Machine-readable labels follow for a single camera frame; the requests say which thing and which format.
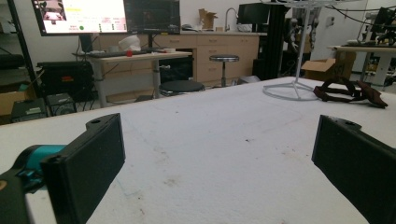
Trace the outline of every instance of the round stool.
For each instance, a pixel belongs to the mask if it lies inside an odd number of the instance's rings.
[[[222,62],[222,77],[221,77],[221,87],[226,87],[226,78],[225,78],[225,63],[227,62],[238,62],[239,57],[233,54],[216,54],[209,57],[209,60],[212,62]]]
[[[160,93],[164,96],[174,96],[194,91],[204,91],[202,83],[192,80],[169,81],[160,85]]]

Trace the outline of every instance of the stool leg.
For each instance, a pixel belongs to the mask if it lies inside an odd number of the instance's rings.
[[[222,77],[221,77],[221,87],[225,87],[225,62],[223,62]]]

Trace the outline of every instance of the faucet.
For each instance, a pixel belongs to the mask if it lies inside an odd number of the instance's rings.
[[[230,30],[230,25],[227,24],[227,18],[228,18],[228,12],[229,12],[231,9],[235,12],[235,17],[238,18],[238,13],[236,12],[235,8],[230,7],[230,8],[227,9],[227,12],[225,13],[225,26],[224,26],[224,31],[225,31],[225,32],[227,32],[227,31]]]

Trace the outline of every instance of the black box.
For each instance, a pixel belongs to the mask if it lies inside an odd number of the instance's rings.
[[[74,102],[93,99],[93,70],[87,62],[38,63],[44,96],[67,92]]]
[[[42,98],[16,101],[12,107],[11,123],[43,119],[47,116],[46,104]]]
[[[51,116],[76,113],[76,104],[67,93],[47,96],[47,104]]]

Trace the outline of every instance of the white table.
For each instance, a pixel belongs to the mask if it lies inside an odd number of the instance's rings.
[[[106,82],[106,78],[103,73],[102,66],[105,64],[114,64],[117,63],[133,63],[139,61],[149,61],[151,62],[152,67],[152,80],[154,87],[154,98],[160,97],[159,86],[161,85],[161,76],[160,76],[160,66],[159,60],[164,59],[175,59],[175,58],[183,58],[191,55],[190,52],[181,52],[177,51],[174,53],[148,53],[148,54],[140,54],[134,55],[132,57],[111,57],[111,58],[90,58],[90,62],[92,64],[93,69],[93,77],[95,79],[95,87],[98,91],[99,102],[101,107],[108,106],[106,100],[106,88],[104,86],[104,82]]]
[[[396,146],[396,95],[384,92],[389,107],[379,109],[367,102],[286,101],[262,92],[264,85],[292,80],[0,126],[0,172],[31,145],[66,145],[91,119],[120,113],[126,162],[89,223],[367,223],[311,161],[319,115],[354,121]],[[54,223],[45,190],[28,199],[36,223]]]
[[[373,47],[344,47],[344,46],[330,46],[330,49],[337,51],[353,51],[353,52],[370,52],[375,53],[377,57],[380,57],[378,67],[375,71],[375,77],[373,79],[372,87],[383,91],[384,82],[387,77],[389,70],[390,61],[396,57],[396,48],[373,48]]]

